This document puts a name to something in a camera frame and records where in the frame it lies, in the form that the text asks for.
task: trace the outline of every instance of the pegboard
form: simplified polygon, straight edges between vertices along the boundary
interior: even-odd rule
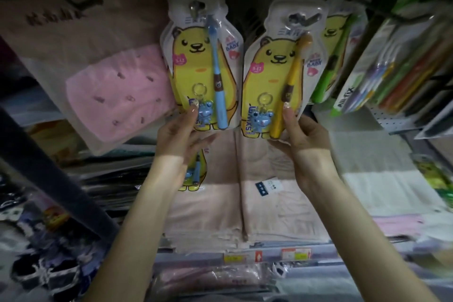
[[[388,133],[400,133],[404,131],[419,129],[414,124],[414,121],[416,121],[417,119],[417,115],[412,115],[410,117],[405,117],[403,114],[390,115],[379,108],[370,105],[367,105],[367,107],[371,111],[371,114],[376,119],[376,121]]]

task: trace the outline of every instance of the hand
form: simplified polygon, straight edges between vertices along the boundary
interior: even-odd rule
[[[337,176],[326,128],[305,115],[297,122],[294,111],[287,107],[283,109],[283,119],[291,146],[279,141],[269,143],[292,158],[297,184],[301,190],[306,193],[323,177]]]
[[[163,125],[157,132],[155,159],[165,162],[164,169],[169,174],[177,173],[174,185],[178,188],[183,184],[190,160],[220,135],[215,133],[200,139],[202,132],[193,130],[197,117],[198,108],[191,105],[185,113]]]

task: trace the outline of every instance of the yellow toothbrush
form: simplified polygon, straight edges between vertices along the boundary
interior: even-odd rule
[[[298,80],[298,75],[302,72],[302,52],[305,48],[311,45],[313,42],[313,37],[309,34],[304,34],[299,37],[298,43],[296,44],[293,63],[289,69],[288,75],[286,76],[286,84],[283,89],[281,98],[277,101],[275,106],[274,116],[272,118],[272,123],[270,124],[269,135],[273,139],[278,139],[285,129],[285,123],[283,122],[283,105],[291,101],[293,96],[294,85]]]

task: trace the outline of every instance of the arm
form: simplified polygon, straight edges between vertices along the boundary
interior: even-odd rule
[[[183,183],[187,163],[217,136],[200,141],[199,133],[192,133],[197,114],[197,109],[192,108],[159,130],[150,173],[84,302],[143,301],[151,282],[167,212]]]
[[[330,154],[327,130],[284,110],[291,147],[272,145],[294,161],[299,187],[326,227],[365,301],[436,302],[409,269],[357,197],[343,184]]]

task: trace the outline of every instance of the blue toothbrush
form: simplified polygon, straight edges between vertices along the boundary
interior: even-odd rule
[[[227,106],[225,103],[225,92],[223,90],[222,76],[220,75],[219,56],[217,53],[217,27],[218,23],[212,15],[208,15],[206,19],[207,34],[212,47],[212,61],[214,63],[214,91],[215,91],[215,108],[217,115],[217,125],[219,129],[228,128]]]
[[[197,153],[197,158],[195,161],[195,169],[192,175],[192,184],[198,185],[200,184],[200,171],[201,171],[201,161],[200,161],[200,153]]]

